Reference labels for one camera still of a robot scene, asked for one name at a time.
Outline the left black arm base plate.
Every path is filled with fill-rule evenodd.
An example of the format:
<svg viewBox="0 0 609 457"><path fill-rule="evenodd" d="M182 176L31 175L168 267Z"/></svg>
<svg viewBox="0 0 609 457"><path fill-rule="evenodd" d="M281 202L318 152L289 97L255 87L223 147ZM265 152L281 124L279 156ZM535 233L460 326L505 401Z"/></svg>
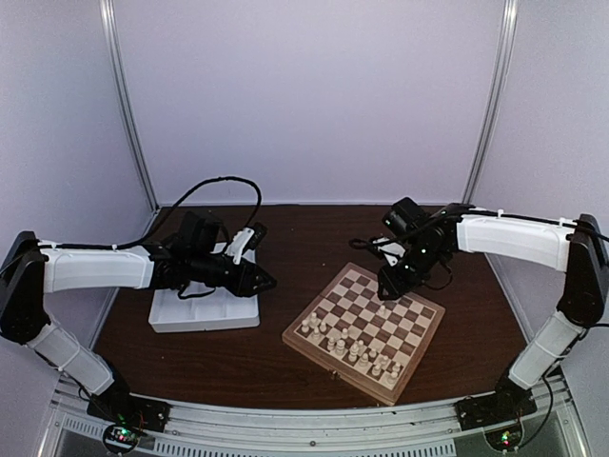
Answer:
<svg viewBox="0 0 609 457"><path fill-rule="evenodd" d="M133 396L126 390L110 388L100 395L91 395L87 414L121 426L163 432L170 405L160 400Z"/></svg>

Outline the white plastic divided tray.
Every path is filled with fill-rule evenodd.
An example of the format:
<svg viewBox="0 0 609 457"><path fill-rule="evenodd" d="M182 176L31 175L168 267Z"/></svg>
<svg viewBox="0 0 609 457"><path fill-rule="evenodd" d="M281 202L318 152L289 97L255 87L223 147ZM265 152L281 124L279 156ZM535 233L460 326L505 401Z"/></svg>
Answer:
<svg viewBox="0 0 609 457"><path fill-rule="evenodd" d="M177 290L156 290L148 323L157 333L256 328L260 325L258 297L236 297L216 288L205 297L181 300Z"/></svg>

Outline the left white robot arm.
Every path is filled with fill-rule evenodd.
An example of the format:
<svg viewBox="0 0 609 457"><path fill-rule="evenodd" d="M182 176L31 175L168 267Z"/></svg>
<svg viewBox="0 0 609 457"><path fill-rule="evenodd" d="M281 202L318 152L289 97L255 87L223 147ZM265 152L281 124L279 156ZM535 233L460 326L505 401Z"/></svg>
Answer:
<svg viewBox="0 0 609 457"><path fill-rule="evenodd" d="M276 279L245 257L265 237L265 226L242 228L226 247L217 249L217 236L225 230L220 220L189 211L178 231L162 242L57 245L23 231L1 267L1 335L67 373L115 422L126 423L137 412L127 383L46 313L45 295L68 289L133 288L170 289L183 297L190 284L199 283L250 298L275 288Z"/></svg>

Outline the wooden chess board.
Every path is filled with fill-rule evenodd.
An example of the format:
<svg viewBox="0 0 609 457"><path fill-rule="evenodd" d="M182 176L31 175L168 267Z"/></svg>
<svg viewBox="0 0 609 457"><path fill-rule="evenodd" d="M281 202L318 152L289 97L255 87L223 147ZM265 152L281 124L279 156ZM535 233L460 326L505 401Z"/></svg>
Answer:
<svg viewBox="0 0 609 457"><path fill-rule="evenodd" d="M304 309L295 321L285 329L283 342L320 367L338 375L351 386L373 397L378 403L393 406L401 397L416 368L435 336L445 314L445 309L420 295L409 293L397 300L383 301L378 295L376 276L353 263L346 264L334 279ZM385 306L388 316L379 316ZM328 325L326 334L315 342L310 325L314 313L320 322ZM308 333L301 331L302 321L310 326ZM342 339L342 329L348 329L342 359L334 355L334 349L326 348L328 339L336 343ZM355 363L348 361L349 349L364 341ZM375 360L369 359L371 349L377 350ZM368 354L368 368L358 366L360 357ZM372 368L386 356L388 363L380 376L372 375ZM394 386L385 381L385 374L393 372L396 362L401 371Z"/></svg>

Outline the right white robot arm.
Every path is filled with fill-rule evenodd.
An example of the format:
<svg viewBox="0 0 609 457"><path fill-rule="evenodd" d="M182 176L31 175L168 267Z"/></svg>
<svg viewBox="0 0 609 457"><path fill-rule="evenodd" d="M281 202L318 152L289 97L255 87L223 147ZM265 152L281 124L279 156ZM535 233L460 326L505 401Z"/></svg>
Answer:
<svg viewBox="0 0 609 457"><path fill-rule="evenodd" d="M450 204L435 213L405 197L383 223L390 239L371 243L386 260L378 273L378 295L396 300L422 286L431 269L453 253L485 253L520 259L565 275L554 313L515 359L488 399L494 419L509 419L524 404L524 392L602 318L608 298L608 253L594 216L548 220Z"/></svg>

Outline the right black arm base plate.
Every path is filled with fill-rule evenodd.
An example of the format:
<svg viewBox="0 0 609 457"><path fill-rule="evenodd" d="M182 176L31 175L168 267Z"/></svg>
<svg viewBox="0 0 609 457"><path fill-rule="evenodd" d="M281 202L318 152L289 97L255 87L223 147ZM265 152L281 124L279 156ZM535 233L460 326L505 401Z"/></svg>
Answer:
<svg viewBox="0 0 609 457"><path fill-rule="evenodd" d="M530 390L524 393L495 391L466 397L455 404L455 409L462 430L515 421L538 410Z"/></svg>

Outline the white chess pawn corner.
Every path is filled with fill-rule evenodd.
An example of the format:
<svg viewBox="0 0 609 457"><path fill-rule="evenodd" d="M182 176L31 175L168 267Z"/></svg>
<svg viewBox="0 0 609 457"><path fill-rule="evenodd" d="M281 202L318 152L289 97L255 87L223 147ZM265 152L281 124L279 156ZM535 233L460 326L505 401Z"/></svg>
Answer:
<svg viewBox="0 0 609 457"><path fill-rule="evenodd" d="M387 372L385 374L385 381L390 386L394 386L396 384L397 379L398 379L398 373L397 372Z"/></svg>

